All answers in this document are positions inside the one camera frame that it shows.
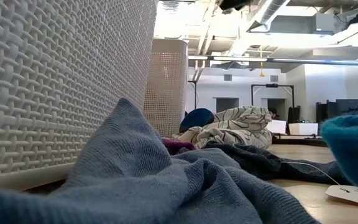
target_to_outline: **white tag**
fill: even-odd
[[[326,194],[358,203],[358,187],[355,186],[332,185],[327,189]]]

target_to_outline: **white cord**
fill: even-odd
[[[321,169],[317,168],[316,166],[313,166],[311,164],[307,164],[307,163],[304,163],[304,162],[282,162],[282,163],[287,163],[287,164],[301,164],[301,165],[308,165],[308,166],[311,166],[311,167],[314,167],[315,169],[318,169],[320,172],[322,172],[323,174],[325,174],[327,177],[329,177],[331,180],[333,180],[333,182],[335,182],[336,184],[338,184],[338,186],[341,187],[341,190],[345,190],[346,192],[348,190],[346,190],[341,184],[339,184],[336,180],[334,180],[332,177],[330,177],[327,173],[325,173],[324,171],[322,171]]]

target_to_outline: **desk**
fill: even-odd
[[[331,151],[325,147],[272,145],[268,150],[288,159],[306,159],[313,162],[334,160]],[[272,183],[290,192],[315,219],[323,224],[358,224],[358,204],[329,197],[325,194],[329,185],[294,180],[273,180]]]

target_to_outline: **blue-gray sweater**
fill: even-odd
[[[0,223],[317,223],[283,189],[220,149],[170,157],[129,101],[89,140],[49,196],[0,190]]]

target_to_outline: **white laundry hamper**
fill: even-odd
[[[178,133],[185,116],[187,50],[183,40],[153,41],[144,114],[162,137]]]
[[[143,107],[156,5],[0,1],[0,187],[64,179],[121,97]]]

